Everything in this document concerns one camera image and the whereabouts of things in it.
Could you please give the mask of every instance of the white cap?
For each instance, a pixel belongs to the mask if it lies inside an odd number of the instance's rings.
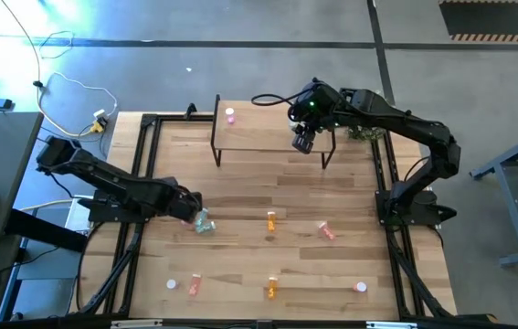
[[[167,280],[167,289],[175,289],[177,287],[177,281],[174,279]]]
[[[354,289],[355,289],[357,292],[365,292],[365,291],[366,291],[366,283],[364,283],[364,282],[358,282],[358,283],[354,286]]]

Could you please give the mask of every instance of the wooden tabletop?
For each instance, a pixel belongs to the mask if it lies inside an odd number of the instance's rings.
[[[227,122],[226,109],[234,110],[234,123]],[[256,106],[250,101],[220,101],[216,118],[218,150],[255,150],[297,152],[291,142],[295,133],[289,126],[289,104]],[[312,152],[327,153],[332,150],[332,134],[318,133]]]
[[[112,137],[109,162],[127,171],[141,116],[121,112]],[[153,176],[174,175],[181,185],[202,192],[217,230],[198,235],[174,218],[147,224],[131,317],[397,319],[385,232],[376,219],[369,143],[349,141],[338,131],[336,155],[326,170],[319,154],[297,152],[230,152],[216,167],[209,122],[167,122],[161,132]],[[403,175],[419,158],[419,148],[397,135],[393,142]],[[277,214],[273,233],[267,231],[268,211]],[[324,220],[336,235],[333,241],[318,232]],[[110,272],[118,229],[115,223],[103,225],[88,247],[82,302]],[[455,313],[438,237],[424,227],[412,227],[411,237],[420,277]],[[193,274],[202,275],[195,297],[188,295]],[[266,288],[271,276],[279,279],[272,301]],[[165,287],[169,279],[179,282],[176,290]],[[367,292],[353,291],[359,281],[367,284]],[[412,310],[410,286],[404,282]],[[117,307],[124,276],[120,287]]]

